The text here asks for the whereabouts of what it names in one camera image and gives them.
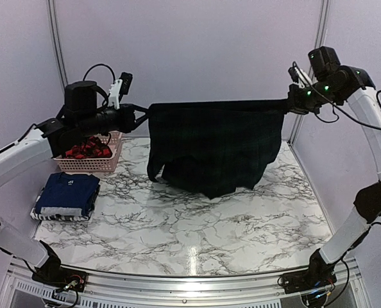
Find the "dark green plaid garment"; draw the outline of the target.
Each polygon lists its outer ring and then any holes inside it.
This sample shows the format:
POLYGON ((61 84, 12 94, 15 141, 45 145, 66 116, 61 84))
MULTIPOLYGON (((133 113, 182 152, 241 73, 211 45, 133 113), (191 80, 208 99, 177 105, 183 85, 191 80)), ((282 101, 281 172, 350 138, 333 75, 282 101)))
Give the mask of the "dark green plaid garment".
POLYGON ((148 178, 218 198, 253 189, 275 161, 285 99, 154 103, 149 107, 148 178))

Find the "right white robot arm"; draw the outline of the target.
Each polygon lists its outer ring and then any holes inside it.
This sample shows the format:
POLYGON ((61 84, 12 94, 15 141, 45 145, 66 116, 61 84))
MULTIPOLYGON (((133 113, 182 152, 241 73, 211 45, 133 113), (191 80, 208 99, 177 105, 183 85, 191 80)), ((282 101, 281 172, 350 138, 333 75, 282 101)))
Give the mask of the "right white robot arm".
POLYGON ((320 248, 322 263, 337 262, 363 238, 367 219, 353 201, 364 184, 381 182, 381 107, 373 87, 357 89, 345 102, 350 122, 304 120, 292 150, 314 189, 333 236, 320 248))

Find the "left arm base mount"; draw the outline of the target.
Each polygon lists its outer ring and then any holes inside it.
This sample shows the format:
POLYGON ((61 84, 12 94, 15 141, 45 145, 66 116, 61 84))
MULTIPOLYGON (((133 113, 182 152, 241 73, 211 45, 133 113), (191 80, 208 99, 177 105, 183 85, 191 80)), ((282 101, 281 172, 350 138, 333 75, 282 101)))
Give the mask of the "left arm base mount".
POLYGON ((56 287, 56 292, 76 291, 85 289, 87 273, 75 269, 65 268, 53 250, 48 251, 48 260, 40 268, 32 268, 25 260, 23 262, 32 272, 32 280, 56 287))

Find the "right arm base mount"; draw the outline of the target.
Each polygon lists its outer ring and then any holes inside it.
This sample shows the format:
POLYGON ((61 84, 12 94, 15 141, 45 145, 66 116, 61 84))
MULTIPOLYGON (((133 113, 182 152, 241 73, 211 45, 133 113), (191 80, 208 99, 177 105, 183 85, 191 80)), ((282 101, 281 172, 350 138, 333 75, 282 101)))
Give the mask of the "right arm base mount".
POLYGON ((338 261, 326 263, 320 254, 320 249, 317 249, 310 256, 307 269, 284 273, 279 277, 277 284, 284 289, 285 294, 329 286, 337 282, 334 273, 337 263, 338 261))

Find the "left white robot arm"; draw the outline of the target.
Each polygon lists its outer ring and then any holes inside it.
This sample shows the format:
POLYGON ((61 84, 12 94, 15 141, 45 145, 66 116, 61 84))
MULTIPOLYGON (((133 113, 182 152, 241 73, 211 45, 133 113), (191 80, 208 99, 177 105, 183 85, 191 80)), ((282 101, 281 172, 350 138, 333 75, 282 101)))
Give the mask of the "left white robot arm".
MULTIPOLYGON (((119 108, 101 107, 79 117, 64 114, 32 126, 23 138, 0 150, 0 188, 29 169, 64 154, 85 137, 112 131, 130 133, 148 114, 146 108, 123 104, 119 108)), ((1 217, 0 249, 33 265, 54 286, 66 280, 66 271, 51 248, 22 234, 1 217)))

